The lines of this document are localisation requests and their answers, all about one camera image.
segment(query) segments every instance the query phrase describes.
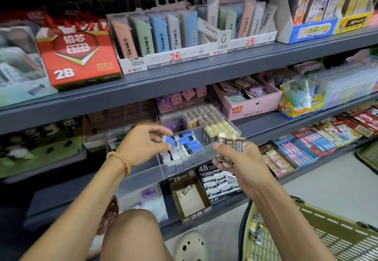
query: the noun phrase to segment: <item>person's right hand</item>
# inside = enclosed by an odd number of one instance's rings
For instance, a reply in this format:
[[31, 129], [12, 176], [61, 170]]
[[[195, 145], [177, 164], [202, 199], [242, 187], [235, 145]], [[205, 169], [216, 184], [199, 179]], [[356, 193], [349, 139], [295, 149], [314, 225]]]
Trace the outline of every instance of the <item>person's right hand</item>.
[[274, 177], [265, 163], [258, 146], [247, 141], [247, 148], [243, 152], [237, 152], [224, 144], [214, 143], [212, 147], [220, 155], [229, 158], [235, 166], [225, 168], [223, 163], [216, 158], [213, 163], [221, 170], [233, 173], [245, 194], [253, 198], [254, 192], [260, 187], [269, 186]]

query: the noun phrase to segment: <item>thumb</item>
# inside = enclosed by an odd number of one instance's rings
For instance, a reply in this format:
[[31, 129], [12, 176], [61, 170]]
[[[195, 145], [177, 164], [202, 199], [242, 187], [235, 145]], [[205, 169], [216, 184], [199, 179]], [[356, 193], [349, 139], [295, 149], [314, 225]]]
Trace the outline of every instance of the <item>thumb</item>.
[[165, 151], [168, 151], [170, 149], [172, 149], [172, 145], [170, 143], [154, 143], [152, 142], [153, 145], [153, 149], [156, 153], [159, 153], [159, 152], [165, 152]]
[[229, 146], [226, 146], [225, 144], [213, 143], [212, 148], [215, 149], [217, 153], [229, 158], [234, 163], [238, 163], [240, 160], [241, 153], [230, 148]]

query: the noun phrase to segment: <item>forearm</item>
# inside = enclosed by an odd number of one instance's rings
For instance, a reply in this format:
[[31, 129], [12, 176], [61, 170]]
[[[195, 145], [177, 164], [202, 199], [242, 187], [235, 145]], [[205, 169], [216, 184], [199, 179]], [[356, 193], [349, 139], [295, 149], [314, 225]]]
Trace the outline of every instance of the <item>forearm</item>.
[[336, 261], [277, 181], [255, 189], [253, 202], [260, 210], [282, 260]]
[[85, 260], [102, 216], [124, 175], [122, 162], [110, 157], [21, 261]]

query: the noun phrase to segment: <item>person's left hand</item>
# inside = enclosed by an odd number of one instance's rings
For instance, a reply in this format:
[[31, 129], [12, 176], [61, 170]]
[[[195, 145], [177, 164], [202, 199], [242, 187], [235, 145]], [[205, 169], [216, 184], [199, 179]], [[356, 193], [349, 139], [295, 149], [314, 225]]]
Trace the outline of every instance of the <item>person's left hand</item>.
[[163, 143], [164, 135], [173, 136], [173, 132], [157, 123], [136, 124], [116, 150], [129, 162], [130, 166], [137, 166], [152, 158], [159, 152], [172, 148], [169, 143]]

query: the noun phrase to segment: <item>yellow display box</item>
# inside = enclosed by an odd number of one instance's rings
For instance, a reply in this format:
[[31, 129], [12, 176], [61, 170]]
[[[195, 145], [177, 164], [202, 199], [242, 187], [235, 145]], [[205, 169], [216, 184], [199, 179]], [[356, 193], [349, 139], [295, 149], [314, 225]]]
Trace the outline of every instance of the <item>yellow display box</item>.
[[302, 116], [309, 115], [316, 111], [320, 111], [324, 106], [323, 97], [319, 93], [315, 102], [313, 102], [313, 104], [315, 104], [314, 106], [307, 109], [295, 110], [295, 108], [293, 107], [289, 99], [285, 96], [285, 93], [282, 87], [280, 87], [280, 90], [282, 91], [283, 94], [282, 94], [282, 97], [281, 97], [280, 103], [278, 104], [277, 109], [278, 111], [281, 112], [282, 115], [286, 116], [290, 120], [295, 120]]
[[373, 5], [371, 4], [371, 2], [369, 2], [368, 10], [369, 11], [366, 13], [342, 17], [341, 11], [338, 9], [335, 12], [337, 17], [339, 18], [339, 21], [336, 27], [334, 28], [332, 34], [337, 35], [340, 33], [345, 33], [352, 30], [364, 28], [370, 21], [374, 12]]

